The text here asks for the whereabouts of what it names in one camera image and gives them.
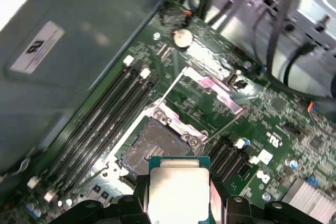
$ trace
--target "chip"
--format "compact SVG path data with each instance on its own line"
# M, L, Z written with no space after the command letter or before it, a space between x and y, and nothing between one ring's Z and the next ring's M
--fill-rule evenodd
M276 111L281 111L285 107L285 102L280 98L275 98L271 104L273 109Z
M315 136L311 141L310 141L310 146L315 148L315 149L318 149L320 148L320 146L322 145L323 141L320 137L318 136Z

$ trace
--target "screw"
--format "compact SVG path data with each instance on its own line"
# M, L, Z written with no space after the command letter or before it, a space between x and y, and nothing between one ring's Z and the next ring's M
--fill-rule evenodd
M201 134L203 134L205 136L209 136L209 133L207 131L201 131Z
M195 147L195 146L197 145L197 140L192 139L192 140L190 141L190 145L191 145L192 147Z
M279 204L279 203L273 203L272 206L276 209L281 209L282 208L282 205Z
M162 116L163 116L163 114L160 110L155 110L154 113L153 113L153 117L157 120L161 119Z
M264 201L269 202L269 201L271 200L271 194L269 194L269 193L264 193L264 194L262 195L262 199L263 199Z
M153 39L154 40L158 40L158 39L160 39L161 38L161 34L160 33L155 33L155 34L153 34Z
M233 200L234 200L235 202L238 202L238 203L243 202L242 198L239 198L239 197L234 197Z

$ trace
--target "ram slot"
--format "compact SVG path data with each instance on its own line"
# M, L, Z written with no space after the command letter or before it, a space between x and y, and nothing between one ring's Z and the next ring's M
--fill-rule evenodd
M98 161L100 156L105 152L109 145L116 142L116 137L120 135L122 127L129 120L130 116L134 114L139 105L148 96L149 92L153 88L153 85L153 83L147 83L145 89L143 89L141 92L139 92L139 94L134 96L134 99L130 102L130 104L132 104L131 107L127 108L125 111L126 113L118 118L116 125L114 125L113 127L113 130L106 137L107 140L98 148L93 157L89 158L89 162L80 170L80 172L75 175L75 180L64 189L65 194L73 187L75 187L79 182L81 182L83 176L86 175L88 171L90 171L91 167Z
M62 156L65 156L65 153L70 149L71 145L78 140L78 136L82 134L85 128L90 124L91 121L95 118L98 111L105 105L106 100L108 97L114 93L117 86L122 82L122 80L127 76L129 73L129 68L125 68L118 73L114 81L108 86L106 91L100 97L98 102L93 106L93 108L80 120L77 124L75 130L71 133L66 143L60 148L57 152L56 156L52 158L50 161L49 170L53 170L55 167L59 166L59 161L61 160Z
M125 107L125 104L128 104L130 100L133 99L134 95L141 88L139 83L131 86L131 90L125 96L125 99L121 99L119 102L113 105L112 109L107 112L107 116L104 118L104 121L101 123L98 131L95 131L89 138L89 144L82 147L77 153L77 159L69 165L70 169L66 170L63 176L60 176L62 179L61 185L67 182L76 170L83 164L83 162L87 159L88 155L95 149L95 147L100 143L102 138L107 134L110 128L114 125L115 120L118 118L120 113Z
M143 80L139 80L138 84L133 86L130 93L127 94L127 97L125 98L125 100L122 99L120 103L115 105L115 108L117 109L114 110L113 113L109 115L108 120L106 121L104 126L100 129L100 132L98 135L96 135L96 137L94 138L94 141L92 141L91 144L88 147L86 147L84 150L82 150L82 152L79 154L81 158L78 159L71 166L70 171L66 172L66 176L63 178L63 181L60 183L61 185L63 185L64 183L66 183L67 181L71 179L71 177L76 172L76 170L80 169L80 166L85 162L85 160L89 159L90 154L95 151L95 148L97 147L97 145L101 144L101 142L104 141L107 135L111 131L113 131L113 129L116 128L115 124L118 121L118 118L120 117L120 115L122 115L124 110L128 107L130 102L134 99L134 97L136 97L136 94L139 92L139 90L142 89L142 81Z
M237 160L235 160L235 162L230 166L230 168L228 168L226 172L224 172L221 175L222 182L226 183L228 179L231 177L231 175L234 172L237 172L244 162L245 162L245 159L241 156Z
M54 181L57 183L57 181L61 179L61 174L63 173L64 169L67 169L71 165L71 162L73 162L78 156L80 156L80 151L85 148L86 145L90 144L90 142L94 138L94 136L92 135L99 127L102 127L102 123L104 122L104 120L106 120L108 114L111 112L111 110L113 110L113 108L115 108L115 104L118 103L118 100L122 98L122 96L129 89L135 79L136 73L135 71L132 71L130 76L126 79L126 82L122 82L118 86L111 98L107 100L107 103L105 104L101 113L96 117L94 124L91 125L91 127L85 132L81 139L73 146L72 150L67 154L65 159L61 161L58 167L50 172L50 181Z

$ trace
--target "integrated circuit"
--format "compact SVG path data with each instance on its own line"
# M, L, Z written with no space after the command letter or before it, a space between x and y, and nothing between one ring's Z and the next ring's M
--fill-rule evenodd
M318 149L320 148L320 146L322 145L323 141L320 137L318 136L315 136L311 141L310 141L310 146L315 148L315 149Z
M276 111L281 111L285 107L285 102L280 98L275 98L271 104L272 108Z
M287 131L289 134L295 136L296 138L301 138L304 135L304 132L301 128L297 127L293 123L286 122L283 125L283 129Z

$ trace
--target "blue component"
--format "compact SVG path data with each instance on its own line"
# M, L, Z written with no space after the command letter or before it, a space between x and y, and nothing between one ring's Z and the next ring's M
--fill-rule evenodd
M42 215L42 213L41 213L41 210L40 209L35 209L34 211L33 211L33 217L35 218L35 219L38 219L38 218L40 218L41 217L41 215Z
M33 211L34 211L34 204L33 204L33 203L28 203L28 204L26 205L26 210L27 210L28 212L33 212Z
M289 167L290 167L291 169L296 169L296 168L298 168L298 162L297 162L296 160L291 160L291 161L289 162Z
M313 187L317 187L319 185L318 180L314 178L313 176L310 176L307 178L307 183Z
M243 137L243 140L245 141L245 144L244 144L243 147L246 147L246 146L248 146L248 145L251 145L251 141L250 141L249 139Z

